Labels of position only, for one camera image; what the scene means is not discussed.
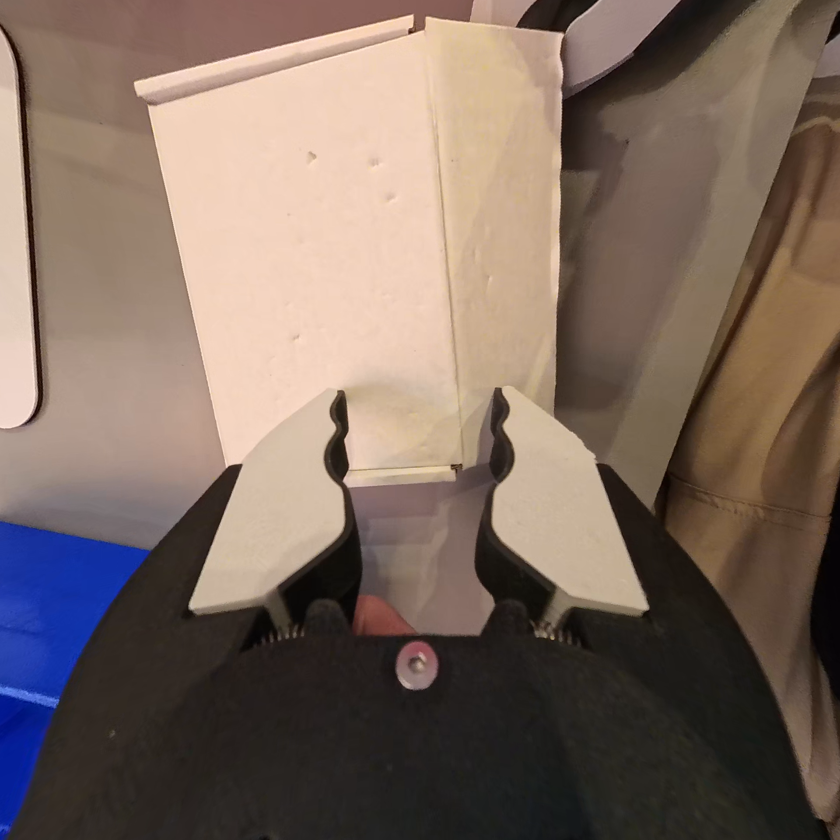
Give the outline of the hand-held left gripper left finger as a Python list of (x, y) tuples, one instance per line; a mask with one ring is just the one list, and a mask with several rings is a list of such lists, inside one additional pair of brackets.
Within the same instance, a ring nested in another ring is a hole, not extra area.
[(302, 625), (312, 603), (331, 600), (353, 623), (363, 561), (344, 483), (348, 432), (346, 395), (328, 389), (251, 450), (189, 601), (192, 614), (259, 607), (274, 625)]

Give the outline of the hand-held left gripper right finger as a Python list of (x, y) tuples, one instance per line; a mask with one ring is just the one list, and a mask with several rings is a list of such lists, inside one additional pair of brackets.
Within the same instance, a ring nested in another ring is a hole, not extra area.
[(490, 488), (476, 574), (494, 603), (519, 602), (537, 632), (577, 608), (640, 617), (649, 605), (592, 452), (514, 387), (490, 407)]

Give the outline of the white cardboard box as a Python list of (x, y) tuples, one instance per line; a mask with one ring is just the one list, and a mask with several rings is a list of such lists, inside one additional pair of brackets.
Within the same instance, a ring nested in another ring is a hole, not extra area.
[(560, 32), (404, 16), (137, 80), (226, 466), (321, 392), (350, 469), (470, 468), (553, 414)]

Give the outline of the beige jacket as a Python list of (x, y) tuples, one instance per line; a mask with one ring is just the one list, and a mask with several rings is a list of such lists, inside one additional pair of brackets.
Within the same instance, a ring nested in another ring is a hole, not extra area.
[(839, 460), (838, 77), (814, 81), (668, 466), (665, 525), (734, 615), (838, 838), (838, 680), (812, 635)]

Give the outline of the grey-green cloth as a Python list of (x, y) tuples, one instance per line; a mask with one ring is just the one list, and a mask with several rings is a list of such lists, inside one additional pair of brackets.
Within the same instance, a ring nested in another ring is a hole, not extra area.
[(655, 503), (838, 2), (679, 2), (563, 105), (555, 415)]

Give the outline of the white rounded board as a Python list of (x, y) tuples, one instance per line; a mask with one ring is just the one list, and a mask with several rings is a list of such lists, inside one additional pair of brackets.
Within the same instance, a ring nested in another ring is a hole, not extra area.
[(22, 64), (1, 28), (1, 428), (33, 421), (43, 400), (35, 223)]

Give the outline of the white rounded panel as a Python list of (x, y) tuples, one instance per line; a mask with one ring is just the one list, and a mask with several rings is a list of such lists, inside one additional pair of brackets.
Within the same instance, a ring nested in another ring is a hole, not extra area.
[(568, 98), (622, 65), (677, 5), (677, 1), (474, 1), (469, 19), (561, 33), (563, 96)]

